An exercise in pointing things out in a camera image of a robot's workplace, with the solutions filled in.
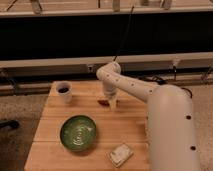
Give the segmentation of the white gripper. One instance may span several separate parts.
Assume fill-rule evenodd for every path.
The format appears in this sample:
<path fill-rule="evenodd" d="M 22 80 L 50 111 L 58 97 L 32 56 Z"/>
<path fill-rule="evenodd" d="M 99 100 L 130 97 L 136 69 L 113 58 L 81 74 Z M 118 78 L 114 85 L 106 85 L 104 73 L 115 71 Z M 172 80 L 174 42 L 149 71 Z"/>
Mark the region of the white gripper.
<path fill-rule="evenodd" d="M 103 84 L 103 93 L 107 99 L 109 100 L 109 105 L 111 110 L 115 110 L 117 108 L 117 99 L 112 99 L 117 94 L 117 88 L 110 84 Z"/>

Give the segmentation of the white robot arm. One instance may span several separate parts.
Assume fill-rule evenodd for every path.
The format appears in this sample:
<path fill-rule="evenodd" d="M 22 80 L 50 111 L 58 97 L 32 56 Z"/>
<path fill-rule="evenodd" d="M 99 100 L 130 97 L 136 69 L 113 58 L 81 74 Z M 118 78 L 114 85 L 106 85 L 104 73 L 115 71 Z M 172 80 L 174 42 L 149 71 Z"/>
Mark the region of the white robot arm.
<path fill-rule="evenodd" d="M 150 171 L 201 171 L 193 102 L 183 89 L 123 76 L 117 62 L 96 75 L 107 99 L 121 89 L 147 103 Z"/>

